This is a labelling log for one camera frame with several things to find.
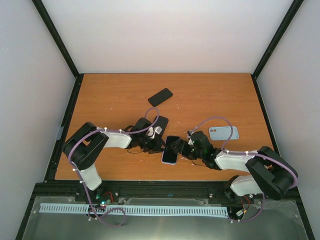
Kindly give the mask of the purple phone black screen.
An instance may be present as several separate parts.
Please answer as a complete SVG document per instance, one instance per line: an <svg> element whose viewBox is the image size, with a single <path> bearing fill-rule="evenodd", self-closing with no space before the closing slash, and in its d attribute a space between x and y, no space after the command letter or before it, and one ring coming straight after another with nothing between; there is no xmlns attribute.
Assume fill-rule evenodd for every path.
<svg viewBox="0 0 320 240"><path fill-rule="evenodd" d="M163 136L165 129L168 125L169 119L164 116L159 116L158 119L155 121L155 124L152 126L155 128L161 128L161 132L158 134L160 137Z"/></svg>

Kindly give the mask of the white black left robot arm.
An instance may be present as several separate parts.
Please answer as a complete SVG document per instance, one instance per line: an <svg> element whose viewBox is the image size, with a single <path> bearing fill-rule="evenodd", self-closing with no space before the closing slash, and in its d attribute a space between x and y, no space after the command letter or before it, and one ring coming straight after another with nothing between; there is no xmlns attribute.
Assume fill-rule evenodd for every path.
<svg viewBox="0 0 320 240"><path fill-rule="evenodd" d="M130 150L138 147L148 154L166 152L169 147L162 136L168 123L169 119L161 115L153 122L141 117L135 125L124 130L100 128L86 122L65 142L62 152L79 176L80 183L86 186L86 195L96 202L104 195L104 188L100 186L102 179L95 166L101 151L104 148Z"/></svg>

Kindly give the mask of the black left frame post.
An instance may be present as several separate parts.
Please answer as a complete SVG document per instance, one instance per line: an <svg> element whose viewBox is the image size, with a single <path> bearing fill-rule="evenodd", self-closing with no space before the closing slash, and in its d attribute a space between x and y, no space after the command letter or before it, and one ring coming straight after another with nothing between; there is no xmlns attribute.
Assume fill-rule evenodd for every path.
<svg viewBox="0 0 320 240"><path fill-rule="evenodd" d="M79 73L74 61L72 60L72 57L71 57L69 51L67 50L52 18L50 17L49 12L47 11L47 9L43 3L43 1L42 0L32 0L32 3L35 6L35 8L36 8L39 16L41 17L44 25L46 26L47 30L49 31L52 39L54 40L57 48L59 49L68 68L70 69L72 75L75 78L78 78L80 73Z"/></svg>

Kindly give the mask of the light blue phone case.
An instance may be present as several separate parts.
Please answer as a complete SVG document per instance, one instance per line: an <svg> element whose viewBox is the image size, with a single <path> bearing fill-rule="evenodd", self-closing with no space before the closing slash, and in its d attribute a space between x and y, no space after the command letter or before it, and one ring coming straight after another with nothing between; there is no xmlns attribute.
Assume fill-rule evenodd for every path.
<svg viewBox="0 0 320 240"><path fill-rule="evenodd" d="M210 127L208 129L210 139L213 141L224 141L230 137L232 133L231 140L239 139L238 129L233 126L232 130L230 126L219 126L219 127Z"/></svg>

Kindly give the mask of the blue phone black screen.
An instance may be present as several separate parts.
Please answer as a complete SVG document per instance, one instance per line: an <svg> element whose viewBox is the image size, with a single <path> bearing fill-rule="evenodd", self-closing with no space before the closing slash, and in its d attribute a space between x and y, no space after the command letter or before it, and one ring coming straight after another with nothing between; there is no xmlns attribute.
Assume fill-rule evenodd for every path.
<svg viewBox="0 0 320 240"><path fill-rule="evenodd" d="M161 162L164 164L175 165L178 154L175 152L173 145L179 140L178 136L167 136L165 140L165 150L162 153Z"/></svg>

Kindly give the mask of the black right frame post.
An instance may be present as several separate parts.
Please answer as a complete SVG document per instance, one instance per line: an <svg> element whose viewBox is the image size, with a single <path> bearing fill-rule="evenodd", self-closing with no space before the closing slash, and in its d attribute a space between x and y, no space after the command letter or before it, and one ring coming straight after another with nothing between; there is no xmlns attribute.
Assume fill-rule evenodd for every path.
<svg viewBox="0 0 320 240"><path fill-rule="evenodd" d="M304 0L293 0L290 7L288 8L286 14L284 15L281 23L279 24L276 32L274 33L272 39L270 40L267 48L265 49L261 59L259 60L255 70L251 74L252 80L256 81L263 71L264 67L266 66L268 60L272 56L274 50L276 49L277 45L279 44L280 40L282 39L283 35L287 31L288 27L290 26L291 22L293 21L295 15L299 11L300 7L302 6Z"/></svg>

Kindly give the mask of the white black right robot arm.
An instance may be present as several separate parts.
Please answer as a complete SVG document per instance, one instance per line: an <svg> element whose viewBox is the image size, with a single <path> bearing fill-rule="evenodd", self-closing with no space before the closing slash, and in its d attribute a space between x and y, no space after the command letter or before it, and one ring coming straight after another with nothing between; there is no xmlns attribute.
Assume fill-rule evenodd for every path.
<svg viewBox="0 0 320 240"><path fill-rule="evenodd" d="M298 183L297 171L268 146L253 151L215 148L202 131L194 131L188 133L187 140L178 138L169 147L191 161L200 159L209 169L246 172L246 176L235 175L224 185L224 195L232 203L256 194L278 201Z"/></svg>

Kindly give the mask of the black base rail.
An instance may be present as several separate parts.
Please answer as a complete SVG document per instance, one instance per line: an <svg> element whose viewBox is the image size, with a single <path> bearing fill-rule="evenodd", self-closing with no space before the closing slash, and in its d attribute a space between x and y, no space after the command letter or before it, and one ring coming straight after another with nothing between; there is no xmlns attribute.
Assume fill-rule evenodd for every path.
<svg viewBox="0 0 320 240"><path fill-rule="evenodd" d="M96 190L89 190L92 202L98 203L103 197L120 198L160 198L208 200L210 204L240 205L246 203L244 197L229 200L225 195L224 181L103 181Z"/></svg>

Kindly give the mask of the black frame post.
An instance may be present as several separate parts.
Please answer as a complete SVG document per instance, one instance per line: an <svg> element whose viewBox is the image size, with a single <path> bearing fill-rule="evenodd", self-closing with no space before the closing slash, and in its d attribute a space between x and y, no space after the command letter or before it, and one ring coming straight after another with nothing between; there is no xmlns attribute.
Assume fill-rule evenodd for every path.
<svg viewBox="0 0 320 240"><path fill-rule="evenodd" d="M47 9L43 3L43 1L42 0L32 0L32 3L35 6L35 8L36 8L39 16L41 17L44 25L46 26L47 30L49 31L52 39L54 40L57 48L59 49L68 68L70 69L72 75L75 78L78 78L80 73L79 73L74 61L72 60L72 57L71 57L69 51L67 50L52 18L50 17L49 12L47 11Z"/></svg>
<svg viewBox="0 0 320 240"><path fill-rule="evenodd" d="M300 7L302 6L304 0L293 0L290 7L288 8L286 14L284 15L281 23L279 24L276 32L274 33L272 39L270 40L267 48L265 49L261 59L259 60L255 70L251 74L252 80L256 81L263 71L264 67L266 66L268 60L272 56L274 50L276 49L277 45L279 44L280 40L282 39L283 35L287 31L288 27L290 26L291 22L293 21L295 15L299 11Z"/></svg>

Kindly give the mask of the black phone on table top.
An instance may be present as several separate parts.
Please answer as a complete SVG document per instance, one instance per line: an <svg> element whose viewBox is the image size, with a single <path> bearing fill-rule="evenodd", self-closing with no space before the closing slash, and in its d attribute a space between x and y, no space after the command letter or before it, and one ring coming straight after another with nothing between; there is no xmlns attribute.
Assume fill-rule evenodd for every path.
<svg viewBox="0 0 320 240"><path fill-rule="evenodd" d="M157 92L153 96L148 98L148 102L153 106L157 107L161 103L165 102L173 96L173 93L168 89L164 88L161 91Z"/></svg>

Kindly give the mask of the lavender phone case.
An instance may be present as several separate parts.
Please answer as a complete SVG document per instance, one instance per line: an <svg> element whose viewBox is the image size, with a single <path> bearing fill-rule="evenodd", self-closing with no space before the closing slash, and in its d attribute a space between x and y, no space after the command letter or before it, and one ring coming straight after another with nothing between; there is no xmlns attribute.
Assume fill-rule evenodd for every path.
<svg viewBox="0 0 320 240"><path fill-rule="evenodd" d="M161 157L161 162L164 164L175 165L177 163L178 154L174 152L163 152Z"/></svg>

